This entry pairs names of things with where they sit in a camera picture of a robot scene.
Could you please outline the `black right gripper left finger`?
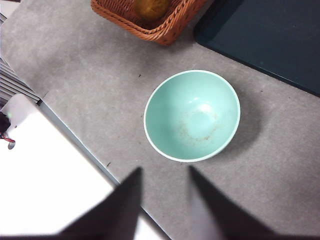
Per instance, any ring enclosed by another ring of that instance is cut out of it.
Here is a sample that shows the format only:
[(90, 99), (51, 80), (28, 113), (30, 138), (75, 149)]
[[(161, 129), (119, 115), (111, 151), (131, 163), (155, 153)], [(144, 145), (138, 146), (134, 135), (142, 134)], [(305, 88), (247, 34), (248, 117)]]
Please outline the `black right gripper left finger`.
[(71, 223), (60, 240), (132, 240), (141, 210), (142, 168), (136, 168), (98, 205)]

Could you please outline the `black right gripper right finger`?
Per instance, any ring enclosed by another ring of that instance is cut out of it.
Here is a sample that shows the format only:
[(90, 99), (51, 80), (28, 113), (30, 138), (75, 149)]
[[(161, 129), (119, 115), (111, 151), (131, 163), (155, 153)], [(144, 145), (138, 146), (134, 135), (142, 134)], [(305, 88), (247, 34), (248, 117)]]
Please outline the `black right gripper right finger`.
[(278, 240), (279, 235), (188, 167), (191, 232), (195, 240)]

